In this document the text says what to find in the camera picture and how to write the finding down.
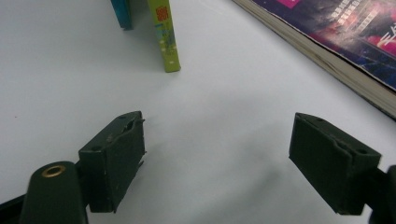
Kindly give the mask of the light blue green picture book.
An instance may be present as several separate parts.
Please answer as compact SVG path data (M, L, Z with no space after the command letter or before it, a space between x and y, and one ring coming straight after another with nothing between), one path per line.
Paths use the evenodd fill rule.
M179 71L181 66L177 52L177 42L169 0L148 0L153 18L157 42L163 57L164 70L167 73Z

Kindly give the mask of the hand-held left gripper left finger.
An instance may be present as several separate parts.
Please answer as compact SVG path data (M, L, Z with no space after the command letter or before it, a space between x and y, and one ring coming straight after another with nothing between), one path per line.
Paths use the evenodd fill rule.
M144 121L141 111L120 115L78 152L92 212L117 211L146 153Z

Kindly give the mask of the purple paperback book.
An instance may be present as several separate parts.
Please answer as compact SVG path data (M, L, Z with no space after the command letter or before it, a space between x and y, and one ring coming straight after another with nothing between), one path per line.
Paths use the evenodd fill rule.
M396 120L396 0L233 0Z

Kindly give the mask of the dark blue picture book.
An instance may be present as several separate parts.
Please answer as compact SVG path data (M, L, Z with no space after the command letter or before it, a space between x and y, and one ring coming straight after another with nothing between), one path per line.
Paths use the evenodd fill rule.
M119 26L124 30L131 30L133 28L130 0L110 0L115 15L117 17Z

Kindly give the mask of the white table mat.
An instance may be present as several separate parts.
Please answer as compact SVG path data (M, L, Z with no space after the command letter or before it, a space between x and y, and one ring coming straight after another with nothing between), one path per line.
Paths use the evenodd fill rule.
M170 0L178 72L163 68L145 0L134 29L110 0L0 0L0 203L140 111L146 155L114 214L90 224L367 224L340 216L289 157L302 112L396 164L396 121L233 0Z

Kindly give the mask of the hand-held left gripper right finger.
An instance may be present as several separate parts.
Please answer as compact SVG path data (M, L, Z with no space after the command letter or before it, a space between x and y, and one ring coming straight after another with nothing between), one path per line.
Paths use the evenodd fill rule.
M362 212L365 177L380 158L380 153L325 119L304 113L294 117L290 159L338 214Z

